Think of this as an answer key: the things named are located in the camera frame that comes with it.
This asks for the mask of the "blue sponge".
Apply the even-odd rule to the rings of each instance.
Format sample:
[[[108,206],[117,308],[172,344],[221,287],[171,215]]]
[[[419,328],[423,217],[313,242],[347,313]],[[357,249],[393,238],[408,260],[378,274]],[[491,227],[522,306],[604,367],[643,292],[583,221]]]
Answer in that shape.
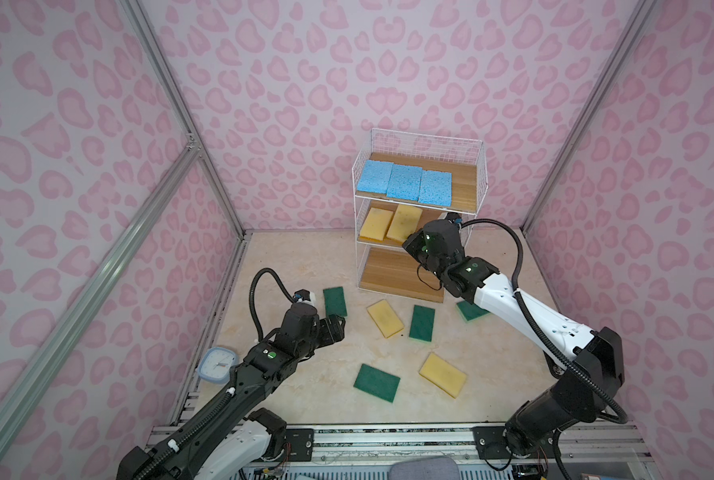
[[[427,205],[450,207],[452,205],[452,174],[424,170],[422,172],[418,202]]]
[[[357,182],[356,190],[358,192],[386,195],[393,167],[393,162],[367,160]]]
[[[386,196],[393,199],[417,202],[420,196],[424,170],[418,166],[394,164]]]

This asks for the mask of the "small yellow sponge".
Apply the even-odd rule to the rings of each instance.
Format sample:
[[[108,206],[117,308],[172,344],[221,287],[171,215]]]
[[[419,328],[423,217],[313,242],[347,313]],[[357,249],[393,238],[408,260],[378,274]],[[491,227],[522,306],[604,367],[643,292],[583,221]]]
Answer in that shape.
[[[392,223],[394,212],[371,207],[359,232],[359,237],[370,241],[383,242]]]

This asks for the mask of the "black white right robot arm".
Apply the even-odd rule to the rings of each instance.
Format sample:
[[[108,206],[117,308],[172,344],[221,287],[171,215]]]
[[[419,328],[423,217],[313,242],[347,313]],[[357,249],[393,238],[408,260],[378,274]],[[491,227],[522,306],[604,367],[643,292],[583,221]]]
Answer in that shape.
[[[513,456],[526,458],[578,423],[627,423],[628,415],[615,399],[625,382],[620,335],[608,327],[594,330],[578,323],[522,289],[519,277],[525,249],[508,225],[496,224],[516,245],[511,275],[483,258],[468,255],[461,232],[474,224],[450,213],[411,234],[403,248],[448,293],[509,323],[562,372],[553,386],[509,418],[501,445]]]

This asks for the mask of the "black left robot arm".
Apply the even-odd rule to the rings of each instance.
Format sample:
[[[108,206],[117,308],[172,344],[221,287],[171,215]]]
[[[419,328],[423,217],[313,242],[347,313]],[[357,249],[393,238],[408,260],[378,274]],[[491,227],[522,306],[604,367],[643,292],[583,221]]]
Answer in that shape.
[[[150,451],[130,450],[118,479],[207,479],[232,475],[256,459],[280,455],[286,423],[258,407],[299,364],[344,340],[346,319],[321,317],[315,306],[297,302],[280,327],[253,346],[230,379],[201,410]]]

